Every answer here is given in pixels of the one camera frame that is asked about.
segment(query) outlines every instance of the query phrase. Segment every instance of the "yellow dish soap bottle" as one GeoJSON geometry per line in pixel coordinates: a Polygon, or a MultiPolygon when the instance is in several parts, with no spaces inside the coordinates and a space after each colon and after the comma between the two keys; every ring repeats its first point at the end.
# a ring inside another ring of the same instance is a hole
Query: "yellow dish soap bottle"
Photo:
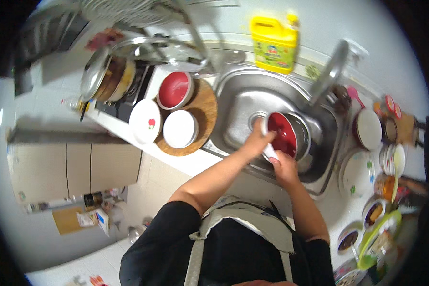
{"type": "Polygon", "coordinates": [[[299,30],[298,17],[287,16],[290,27],[283,27],[277,19],[255,16],[250,29],[256,54],[256,65],[272,72],[287,75],[294,66],[299,30]]]}

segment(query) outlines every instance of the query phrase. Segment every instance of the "black shirt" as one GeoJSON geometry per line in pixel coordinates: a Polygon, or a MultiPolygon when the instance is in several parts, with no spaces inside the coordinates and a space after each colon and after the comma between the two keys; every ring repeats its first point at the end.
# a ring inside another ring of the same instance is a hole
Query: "black shirt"
{"type": "MultiPolygon", "coordinates": [[[[188,203],[165,204],[146,231],[126,251],[119,278],[128,285],[183,285],[200,215],[188,203]]],[[[293,233],[290,255],[293,282],[334,285],[330,251],[321,239],[305,243],[293,233]]],[[[232,219],[224,219],[208,235],[199,285],[232,285],[267,280],[286,281],[279,251],[273,244],[232,219]]]]}

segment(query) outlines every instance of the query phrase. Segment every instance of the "kitchen sink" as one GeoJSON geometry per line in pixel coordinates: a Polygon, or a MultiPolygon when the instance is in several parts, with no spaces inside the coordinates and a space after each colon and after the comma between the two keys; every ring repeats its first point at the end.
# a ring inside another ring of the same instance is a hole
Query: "kitchen sink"
{"type": "MultiPolygon", "coordinates": [[[[235,152],[251,133],[254,121],[272,111],[296,112],[312,137],[311,152],[298,162],[299,178],[314,198],[322,195],[332,173],[342,138],[344,120],[329,104],[310,107],[311,83],[299,75],[281,75],[247,63],[229,63],[215,87],[218,119],[207,152],[226,157],[235,152]]],[[[271,163],[258,157],[246,172],[278,184],[271,163]]]]}

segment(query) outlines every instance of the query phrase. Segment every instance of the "pot lid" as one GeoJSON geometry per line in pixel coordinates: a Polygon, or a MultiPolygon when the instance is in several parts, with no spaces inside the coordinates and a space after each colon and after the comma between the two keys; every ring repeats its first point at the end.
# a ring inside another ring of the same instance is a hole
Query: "pot lid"
{"type": "Polygon", "coordinates": [[[81,78],[81,99],[90,100],[102,83],[103,77],[108,70],[111,61],[111,47],[98,48],[84,67],[81,78]]]}

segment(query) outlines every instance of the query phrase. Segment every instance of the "sink drain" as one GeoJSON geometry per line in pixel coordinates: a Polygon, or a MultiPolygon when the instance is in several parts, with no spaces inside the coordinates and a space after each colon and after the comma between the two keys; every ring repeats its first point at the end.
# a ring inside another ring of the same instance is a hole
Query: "sink drain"
{"type": "Polygon", "coordinates": [[[265,118],[266,116],[267,116],[267,114],[265,114],[262,111],[258,111],[256,113],[251,114],[251,116],[248,119],[249,129],[252,131],[252,127],[254,126],[254,122],[256,122],[256,120],[258,118],[265,118]]]}

